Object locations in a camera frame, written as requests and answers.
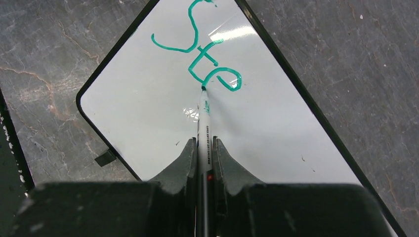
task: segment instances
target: table surface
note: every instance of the table surface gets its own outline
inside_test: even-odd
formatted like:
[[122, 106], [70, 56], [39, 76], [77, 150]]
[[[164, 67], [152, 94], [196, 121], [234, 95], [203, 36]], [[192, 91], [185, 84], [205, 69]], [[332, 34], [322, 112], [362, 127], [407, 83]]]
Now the table surface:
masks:
[[[36, 184], [134, 180], [75, 97], [141, 0], [0, 3], [0, 86]], [[419, 2], [248, 0], [408, 236], [419, 230]]]

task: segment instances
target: whiteboard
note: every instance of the whiteboard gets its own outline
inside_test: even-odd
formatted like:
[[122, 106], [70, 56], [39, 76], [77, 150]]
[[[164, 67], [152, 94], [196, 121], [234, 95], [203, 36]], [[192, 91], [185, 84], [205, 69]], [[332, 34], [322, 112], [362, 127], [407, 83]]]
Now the whiteboard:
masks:
[[262, 181], [360, 184], [234, 0], [147, 8], [78, 96], [81, 113], [140, 179], [196, 136], [206, 84], [213, 136]]

